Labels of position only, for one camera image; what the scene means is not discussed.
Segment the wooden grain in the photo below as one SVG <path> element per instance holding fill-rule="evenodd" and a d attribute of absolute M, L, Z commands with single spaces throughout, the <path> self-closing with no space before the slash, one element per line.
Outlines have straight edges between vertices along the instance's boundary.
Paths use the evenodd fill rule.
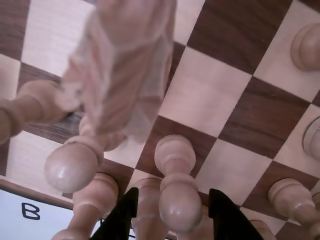
<path fill-rule="evenodd" d="M 21 63 L 18 90 L 23 84 L 34 80 L 52 80 L 59 83 L 61 78 L 44 70 Z M 84 114 L 81 112 L 71 113 L 54 125 L 29 123 L 23 130 L 63 144 L 67 139 L 79 135 L 79 122 L 83 116 Z"/>
<path fill-rule="evenodd" d="M 96 172 L 107 174 L 116 181 L 119 187 L 119 199 L 125 193 L 134 170 L 132 167 L 104 159 Z"/>
<path fill-rule="evenodd" d="M 273 159 L 309 105 L 252 77 L 218 138 Z"/>
<path fill-rule="evenodd" d="M 30 0 L 0 1 L 0 54 L 21 60 Z"/>
<path fill-rule="evenodd" d="M 308 232 L 300 225 L 286 222 L 275 238 L 277 240 L 305 240 L 308 239 Z"/>
<path fill-rule="evenodd" d="M 155 149 L 160 139 L 171 134 L 182 135 L 191 142 L 195 152 L 196 162 L 190 175 L 195 178 L 214 145 L 216 138 L 162 116 L 158 116 L 154 123 L 153 129 L 136 165 L 136 169 L 163 178 L 164 175 L 158 170 L 155 164 Z"/>
<path fill-rule="evenodd" d="M 182 54 L 185 51 L 186 46 L 182 45 L 178 42 L 174 42 L 173 45 L 173 54 L 172 54 L 172 63 L 171 63 L 171 68 L 170 68 L 170 73 L 169 73 L 169 78 L 168 78 L 168 82 L 166 83 L 166 88 L 165 88 L 165 93 L 167 93 L 171 81 L 176 73 L 177 67 L 179 65 L 179 62 L 181 60 Z"/>
<path fill-rule="evenodd" d="M 62 199 L 43 194 L 41 192 L 34 191 L 32 189 L 17 185 L 5 179 L 0 179 L 0 189 L 27 199 L 31 199 L 37 202 L 50 204 L 65 209 L 72 210 L 74 206 L 71 202 L 67 202 Z"/>
<path fill-rule="evenodd" d="M 0 175 L 5 176 L 7 171 L 10 140 L 0 144 Z"/>
<path fill-rule="evenodd" d="M 277 181 L 287 178 L 296 179 L 309 190 L 311 190 L 319 180 L 318 178 L 306 174 L 302 171 L 298 171 L 286 165 L 282 165 L 278 162 L 272 161 L 250 195 L 245 200 L 242 207 L 262 214 L 266 214 L 277 219 L 282 219 L 285 221 L 288 220 L 287 217 L 284 217 L 277 213 L 268 200 L 268 191 L 271 186 Z"/>
<path fill-rule="evenodd" d="M 253 74 L 292 0 L 206 0 L 187 46 Z"/>
<path fill-rule="evenodd" d="M 312 104 L 320 107 L 320 91 L 318 91 L 317 95 L 314 97 Z"/>
<path fill-rule="evenodd" d="M 59 83 L 61 77 L 22 62 L 18 80 L 18 91 L 22 85 L 34 80 L 51 80 Z"/>
<path fill-rule="evenodd" d="M 310 8 L 320 12 L 320 1 L 319 0 L 300 0 L 300 2 L 306 4 Z"/>

